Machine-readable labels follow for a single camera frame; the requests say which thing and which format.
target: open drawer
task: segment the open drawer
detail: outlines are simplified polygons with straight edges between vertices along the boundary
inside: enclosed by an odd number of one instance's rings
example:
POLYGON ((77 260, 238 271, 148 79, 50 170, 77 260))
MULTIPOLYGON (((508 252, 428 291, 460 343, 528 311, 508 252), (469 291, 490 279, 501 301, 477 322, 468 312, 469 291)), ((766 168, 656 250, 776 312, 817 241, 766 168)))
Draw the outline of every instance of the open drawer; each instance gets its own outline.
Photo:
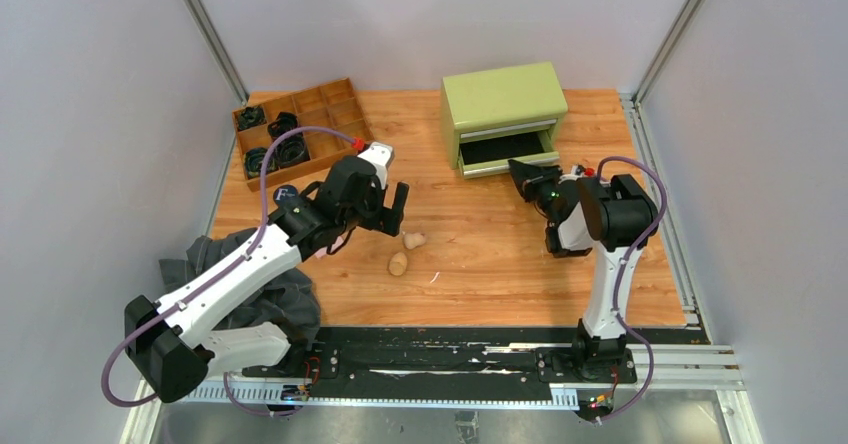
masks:
POLYGON ((484 177, 509 170, 507 160, 545 165, 559 159, 548 131, 524 132, 459 144, 459 170, 465 178, 484 177))
POLYGON ((484 129, 481 131, 463 132, 459 135, 459 142, 482 141, 483 139, 492 139, 494 137, 511 136, 535 131, 548 131, 551 127, 556 125, 556 123, 556 118, 542 119, 541 121, 524 122, 506 127, 494 127, 492 129, 484 129))

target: cable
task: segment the cable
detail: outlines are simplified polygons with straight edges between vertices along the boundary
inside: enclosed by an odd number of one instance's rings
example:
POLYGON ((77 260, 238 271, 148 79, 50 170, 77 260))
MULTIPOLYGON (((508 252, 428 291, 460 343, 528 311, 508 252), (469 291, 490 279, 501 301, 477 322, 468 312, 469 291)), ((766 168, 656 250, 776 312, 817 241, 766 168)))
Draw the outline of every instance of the cable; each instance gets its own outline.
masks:
POLYGON ((297 116, 290 112, 281 112, 277 114, 276 121, 268 124, 268 135, 271 139, 276 139, 296 127, 297 116))
POLYGON ((227 399, 229 399, 229 401, 231 403, 233 403, 234 406, 238 407, 239 409, 246 412, 247 414, 250 414, 251 416, 286 417, 286 416, 291 416, 292 414, 294 414, 294 413, 296 413, 297 411, 300 410, 300 408, 297 408, 297 409, 291 409, 289 411, 265 411, 265 412, 263 412, 263 411, 257 411, 256 409, 251 409, 251 408, 245 406, 244 404, 240 403, 238 401, 238 399, 236 399, 235 394, 233 394, 233 390, 230 389, 229 378, 230 378, 230 373, 225 372, 224 373, 224 392, 227 394, 227 399))
POLYGON ((615 366, 613 366, 613 367, 610 368, 610 371, 612 372, 612 377, 613 377, 612 387, 610 388, 609 391, 601 394, 602 396, 606 396, 607 399, 612 399, 613 394, 615 394, 615 389, 618 387, 618 369, 616 369, 615 366))
POLYGON ((613 288, 613 291, 612 291, 612 308, 615 311, 616 320, 618 320, 618 323, 621 324, 621 327, 623 327, 624 330, 627 331, 628 334, 633 336, 633 338, 635 338, 637 341, 644 344, 645 349, 648 351, 648 375, 645 376, 645 383, 642 384, 642 387, 639 389, 638 392, 636 392, 636 395, 633 396, 633 398, 631 398, 629 401, 627 401, 623 406, 619 407, 618 409, 610 412, 609 414, 607 414, 604 417, 599 417, 598 419, 601 422, 605 422, 605 421, 608 421, 608 420, 610 420, 610 419, 612 419, 616 416, 620 416, 624 411, 629 409, 630 406, 635 404, 636 401, 641 399, 642 396, 645 394, 645 391, 648 390, 648 386, 651 385, 651 379, 653 379, 653 377, 654 377, 654 350, 653 350, 653 348, 651 348, 651 343, 648 342, 647 339, 642 337, 641 334, 636 332, 635 329, 630 327, 630 325, 627 324, 627 322, 624 321, 624 318, 621 317, 621 312, 620 312, 619 307, 618 307, 618 291, 621 288, 621 281, 624 279, 624 272, 627 268, 628 261, 630 261, 630 255, 633 254, 633 252, 636 249, 639 248, 639 245, 642 244, 642 242, 644 242, 645 239, 647 239, 648 236, 652 232, 654 232, 654 229, 659 227, 660 221, 662 220, 663 216, 665 216, 666 210, 668 209, 668 194, 666 193, 665 186, 663 186, 663 183, 660 180, 660 176, 658 176, 657 173, 654 172, 653 170, 651 170, 648 166, 646 166, 645 164, 642 164, 641 162, 637 161, 636 159, 631 159, 629 157, 623 157, 623 156, 610 156, 610 157, 602 159, 601 162, 598 163, 598 173, 597 173, 598 179, 601 178, 601 171, 604 169, 604 164, 606 164, 610 161, 625 162, 627 164, 630 164, 631 166, 635 166, 635 167, 638 167, 639 169, 641 169, 642 172, 647 174, 648 177, 650 177, 651 180, 654 181, 654 183, 657 185, 657 189, 659 189, 659 193, 660 193, 661 202, 660 202, 660 210, 657 213, 657 217, 654 218, 654 220, 651 222, 651 224, 648 225, 648 227, 645 228, 644 231, 642 231, 642 234, 640 234, 639 237, 636 238, 635 241, 633 241, 633 244, 631 244, 630 247, 628 247, 627 250, 624 252, 624 256, 621 259, 622 263, 619 266, 618 273, 615 276, 615 287, 613 288))
MULTIPOLYGON (((262 169, 262 160, 265 158, 268 150, 264 147, 254 147, 244 153, 244 173, 248 179, 256 179, 259 177, 259 171, 262 169)), ((277 160, 274 159, 269 164, 270 171, 276 171, 279 167, 277 160)))
MULTIPOLYGON (((283 135, 281 135, 280 137, 275 139, 274 142, 271 143, 271 146, 268 147, 268 152, 265 153, 265 157, 262 159, 262 168, 259 171, 259 201, 262 205, 262 215, 259 219, 259 228, 257 229, 256 234, 255 234, 256 238, 253 239, 253 242, 247 247, 247 250, 245 251, 245 254, 247 254, 248 256, 251 255, 253 253, 253 251, 262 242, 262 237, 265 235, 265 228, 268 226, 268 219, 267 219, 267 216, 268 216, 268 190, 267 190, 267 185, 265 183, 265 179, 266 179, 266 175, 268 173, 268 163, 271 160, 271 156, 274 154, 274 150, 277 148, 277 146, 281 142, 283 142, 284 140, 288 139, 291 136, 294 136, 296 134, 300 134, 300 133, 306 132, 306 131, 326 132, 326 133, 329 133, 329 134, 333 134, 334 136, 336 136, 340 139, 343 139, 343 140, 345 140, 345 141, 347 141, 351 144, 354 143, 354 139, 347 136, 344 133, 336 131, 335 129, 329 129, 329 128, 326 128, 326 127, 317 127, 317 126, 306 126, 306 127, 298 127, 296 129, 292 129, 288 132, 283 133, 283 135)), ((156 396, 155 393, 151 394, 147 397, 143 397, 143 398, 141 398, 137 401, 125 401, 125 400, 117 397, 112 392, 112 389, 109 387, 109 375, 112 373, 112 367, 114 367, 115 361, 118 360, 118 357, 121 355, 121 353, 123 353, 124 349, 126 349, 127 347, 129 347, 130 344, 135 342, 135 340, 138 339, 139 336, 141 336, 142 334, 144 334, 145 332, 150 330, 150 328, 152 328, 153 326, 159 324, 160 322, 164 321, 165 319, 167 319, 168 317, 170 317, 174 313, 176 313, 179 310, 180 305, 184 306, 184 305, 190 303, 191 301, 193 301, 194 299, 196 299, 199 295, 203 294, 207 289, 214 286, 215 283, 217 283, 218 281, 223 279, 227 274, 232 272, 233 269, 235 269, 236 267, 241 265, 241 263, 244 262, 244 261, 245 261, 244 255, 238 256, 227 267, 225 267, 224 269, 221 269, 221 271, 218 272, 218 274, 215 274, 208 281, 206 281, 202 285, 198 286, 194 291, 192 291, 189 295, 187 295, 185 297, 185 299, 183 299, 181 302, 174 304, 173 306, 166 309, 164 312, 160 313, 159 315, 157 315, 153 319, 142 324, 141 327, 139 327, 135 331, 131 332, 130 335, 125 337, 124 340, 121 341, 120 344, 118 344, 118 346, 115 348, 115 350, 113 350, 112 353, 109 354, 109 357, 106 359, 106 363, 103 365, 103 372, 101 372, 101 374, 100 374, 100 390, 103 392, 103 396, 106 398, 107 401, 111 402, 113 405, 115 405, 117 407, 136 407, 136 406, 140 406, 142 404, 146 404, 146 403, 152 401, 153 399, 156 399, 157 396, 156 396)), ((226 383, 227 383, 227 374, 224 374, 224 389, 225 390, 227 388, 226 383)), ((228 391, 227 397, 230 397, 231 394, 232 394, 232 392, 228 391)))
POLYGON ((239 131, 265 124, 265 111, 260 106, 245 107, 236 116, 239 131))
POLYGON ((333 249, 333 245, 332 245, 332 244, 330 244, 329 246, 327 246, 327 255, 328 255, 328 256, 332 256, 332 255, 335 255, 337 252, 341 251, 341 250, 342 250, 342 248, 343 248, 344 246, 346 246, 346 245, 347 245, 347 241, 349 241, 349 240, 350 240, 350 236, 351 236, 351 234, 353 234, 353 230, 354 230, 354 229, 356 229, 356 228, 355 228, 355 227, 353 227, 353 228, 351 228, 349 231, 347 231, 347 235, 345 236, 345 238, 344 238, 344 240, 342 241, 342 243, 341 243, 341 244, 339 244, 339 247, 337 247, 337 248, 333 249))
POLYGON ((539 209, 539 204, 536 201, 533 201, 533 208, 536 209, 536 212, 538 212, 540 216, 544 217, 545 219, 548 218, 548 216, 546 216, 545 213, 542 212, 541 209, 539 209))
POLYGON ((306 381, 310 379, 310 375, 312 374, 312 366, 309 365, 309 361, 303 361, 306 364, 306 375, 303 376, 303 387, 306 387, 306 381))
MULTIPOLYGON (((373 174, 368 178, 368 183, 371 185, 371 189, 374 189, 374 193, 372 195, 376 196, 376 202, 383 202, 383 199, 386 197, 386 191, 383 189, 383 185, 380 184, 380 178, 377 177, 376 174, 373 174)), ((365 220, 372 219, 380 213, 380 204, 375 204, 374 209, 369 209, 368 203, 369 201, 366 197, 362 202, 358 202, 353 205, 353 208, 359 212, 365 220)))
POLYGON ((274 158, 271 166, 276 166, 277 169, 285 169, 308 161, 309 150, 306 147, 306 142, 292 140, 280 146, 274 158))
POLYGON ((318 382, 318 376, 320 376, 320 375, 321 375, 321 359, 318 359, 318 358, 317 358, 317 357, 315 357, 315 356, 311 356, 311 357, 309 358, 309 360, 310 360, 310 361, 315 361, 315 362, 317 362, 317 363, 318 363, 318 367, 316 367, 316 368, 315 368, 315 378, 314 378, 314 379, 312 379, 312 385, 315 385, 315 383, 316 383, 316 382, 318 382))

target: wooden tabletop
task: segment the wooden tabletop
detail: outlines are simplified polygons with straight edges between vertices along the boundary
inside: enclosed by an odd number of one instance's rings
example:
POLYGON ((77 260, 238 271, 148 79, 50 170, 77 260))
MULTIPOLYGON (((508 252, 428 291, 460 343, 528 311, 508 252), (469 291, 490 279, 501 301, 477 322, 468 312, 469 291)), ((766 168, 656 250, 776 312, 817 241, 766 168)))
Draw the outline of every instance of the wooden tabletop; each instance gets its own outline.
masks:
MULTIPOLYGON (((251 103, 280 94, 256 92, 251 103)), ((405 250, 401 238, 362 229, 339 254, 301 264, 315 282, 322 322, 576 325, 589 301, 595 256, 551 257, 544 219, 523 202, 508 175, 464 180, 448 167, 438 130, 439 92, 372 91, 359 97, 377 140, 395 149, 390 188, 398 180, 410 186, 403 230, 423 232, 428 242, 406 251, 409 268, 401 277, 386 270, 389 258, 405 250)), ((636 157, 615 91, 565 91, 565 97, 569 112, 557 140, 564 167, 594 167, 609 155, 636 157)), ((234 155, 213 238, 259 223, 259 194, 248 190, 241 165, 234 155)), ((641 174, 624 164, 612 163, 604 174, 624 172, 642 182, 641 174)), ((326 170, 292 184, 303 189, 325 175, 326 170)), ((659 236, 636 268, 627 320, 638 326, 685 324, 659 236)))

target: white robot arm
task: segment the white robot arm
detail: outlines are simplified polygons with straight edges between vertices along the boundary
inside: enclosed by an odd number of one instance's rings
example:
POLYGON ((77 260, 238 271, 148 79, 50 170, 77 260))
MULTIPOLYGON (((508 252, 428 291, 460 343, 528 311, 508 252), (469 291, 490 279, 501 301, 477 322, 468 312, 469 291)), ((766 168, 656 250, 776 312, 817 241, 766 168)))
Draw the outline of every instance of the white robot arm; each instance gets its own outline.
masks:
POLYGON ((647 239, 628 260, 624 257, 657 217, 657 208, 628 174, 606 182, 582 168, 564 175, 559 166, 514 160, 509 165, 518 192, 547 218, 546 243, 554 257, 585 256, 594 249, 592 293, 578 322, 570 365, 578 376, 591 377, 597 370, 608 374, 626 356, 627 332, 618 315, 625 318, 633 272, 647 239))
POLYGON ((130 359, 163 402, 176 401, 208 376, 251 366, 273 366, 286 357, 292 339, 284 323, 266 322, 242 329, 212 329, 236 306, 275 276, 296 267, 319 249, 356 227, 396 236, 409 187, 398 183, 391 208, 383 207, 393 149, 371 143, 358 156, 347 156, 316 182, 286 200, 268 216, 261 243, 248 255, 254 234, 238 249, 180 289, 155 303, 144 296, 125 311, 129 335, 176 305, 179 311, 140 335, 127 349, 130 359), (189 301, 191 292, 242 259, 229 273, 189 301))

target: green drawer cabinet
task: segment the green drawer cabinet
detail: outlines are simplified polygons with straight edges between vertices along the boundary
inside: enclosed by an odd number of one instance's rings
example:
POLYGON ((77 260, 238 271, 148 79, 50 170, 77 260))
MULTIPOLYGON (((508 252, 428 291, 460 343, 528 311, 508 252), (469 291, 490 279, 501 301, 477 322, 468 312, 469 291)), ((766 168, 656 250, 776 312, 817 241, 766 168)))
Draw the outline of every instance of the green drawer cabinet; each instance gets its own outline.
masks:
POLYGON ((568 104, 550 62, 442 79, 441 131, 465 178, 508 171, 507 160, 550 164, 568 104))

